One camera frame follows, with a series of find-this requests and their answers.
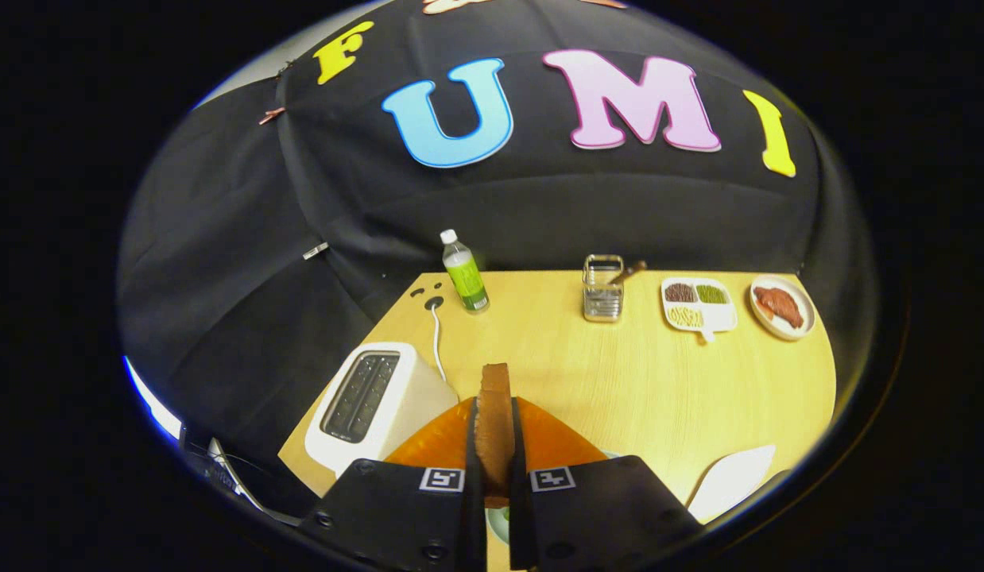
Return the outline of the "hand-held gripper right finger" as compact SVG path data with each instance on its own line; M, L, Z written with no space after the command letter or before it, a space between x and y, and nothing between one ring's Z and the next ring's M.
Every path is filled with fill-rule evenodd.
M529 432L518 397L513 430L511 570L635 571L703 534L703 525L641 457L535 470L527 460Z

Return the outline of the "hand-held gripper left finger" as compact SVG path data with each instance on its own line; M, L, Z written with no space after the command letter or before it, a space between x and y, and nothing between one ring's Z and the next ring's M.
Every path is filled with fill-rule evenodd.
M461 470L355 459L298 532L358 571L485 571L485 472L473 430L468 419Z

